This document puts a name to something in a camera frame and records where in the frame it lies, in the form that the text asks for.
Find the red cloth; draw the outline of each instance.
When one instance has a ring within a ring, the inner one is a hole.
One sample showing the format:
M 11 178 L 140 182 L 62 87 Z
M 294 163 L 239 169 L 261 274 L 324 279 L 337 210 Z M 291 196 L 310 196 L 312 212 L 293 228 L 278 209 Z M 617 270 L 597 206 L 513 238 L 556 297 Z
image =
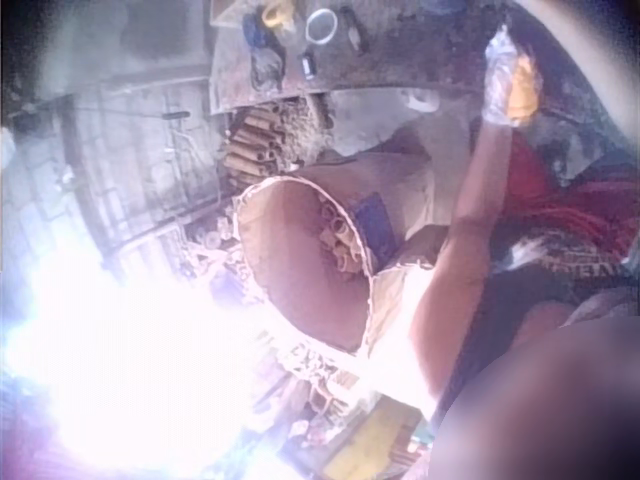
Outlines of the red cloth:
M 560 189 L 515 132 L 504 215 L 532 226 L 566 230 L 623 259 L 640 229 L 638 182 L 615 165 L 598 169 L 597 179 L 585 177 Z

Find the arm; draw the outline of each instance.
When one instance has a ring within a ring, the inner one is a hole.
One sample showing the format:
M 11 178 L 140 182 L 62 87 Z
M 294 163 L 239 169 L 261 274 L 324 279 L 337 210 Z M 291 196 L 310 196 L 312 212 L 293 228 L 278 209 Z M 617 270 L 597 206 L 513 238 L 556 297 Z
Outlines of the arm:
M 516 0 L 556 37 L 587 78 L 611 118 L 639 147 L 640 81 L 633 52 L 616 46 L 610 36 L 562 0 Z
M 449 236 L 411 326 L 420 369 L 436 399 L 453 371 L 489 273 L 489 239 L 504 203 L 510 153 L 511 127 L 484 122 Z

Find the workbench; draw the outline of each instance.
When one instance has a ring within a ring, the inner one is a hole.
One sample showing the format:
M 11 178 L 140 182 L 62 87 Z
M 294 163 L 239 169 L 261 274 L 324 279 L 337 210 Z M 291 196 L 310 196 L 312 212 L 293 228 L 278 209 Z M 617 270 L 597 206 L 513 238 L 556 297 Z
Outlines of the workbench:
M 321 7 L 338 11 L 342 4 L 310 0 L 298 7 L 295 34 L 279 35 L 286 49 L 280 91 L 257 92 L 250 82 L 250 50 L 241 28 L 218 31 L 210 77 L 211 113 L 255 105 L 305 93 L 335 90 L 403 87 L 482 94 L 484 50 L 498 26 L 508 19 L 517 40 L 530 48 L 545 81 L 543 106 L 577 123 L 611 134 L 612 125 L 577 67 L 555 40 L 526 12 L 491 1 L 469 2 L 462 14 L 438 16 L 420 2 L 394 0 L 349 2 L 364 27 L 368 52 L 352 48 L 345 22 L 326 45 L 308 45 L 305 19 Z M 316 76 L 304 76 L 301 56 L 312 53 Z

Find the yellow object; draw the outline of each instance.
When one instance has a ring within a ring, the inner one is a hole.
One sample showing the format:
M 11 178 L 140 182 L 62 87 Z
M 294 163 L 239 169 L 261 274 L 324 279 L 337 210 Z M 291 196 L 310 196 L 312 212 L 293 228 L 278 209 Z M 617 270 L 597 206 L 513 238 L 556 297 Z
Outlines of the yellow object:
M 382 397 L 349 443 L 327 464 L 322 475 L 331 480 L 369 480 L 389 464 L 389 452 L 412 409 Z
M 536 85 L 536 69 L 527 55 L 518 57 L 518 66 L 513 75 L 507 115 L 509 119 L 524 123 L 538 110 L 540 97 Z
M 287 25 L 293 20 L 294 11 L 293 0 L 275 1 L 262 12 L 262 23 L 268 28 Z

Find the white glove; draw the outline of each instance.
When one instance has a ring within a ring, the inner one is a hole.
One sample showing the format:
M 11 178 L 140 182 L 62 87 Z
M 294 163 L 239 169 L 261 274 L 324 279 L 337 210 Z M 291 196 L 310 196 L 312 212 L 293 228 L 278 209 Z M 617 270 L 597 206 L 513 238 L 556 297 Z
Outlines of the white glove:
M 511 125 L 507 112 L 513 76 L 518 66 L 518 50 L 509 36 L 506 25 L 503 25 L 491 39 L 485 56 L 487 73 L 484 79 L 482 118 L 498 125 Z

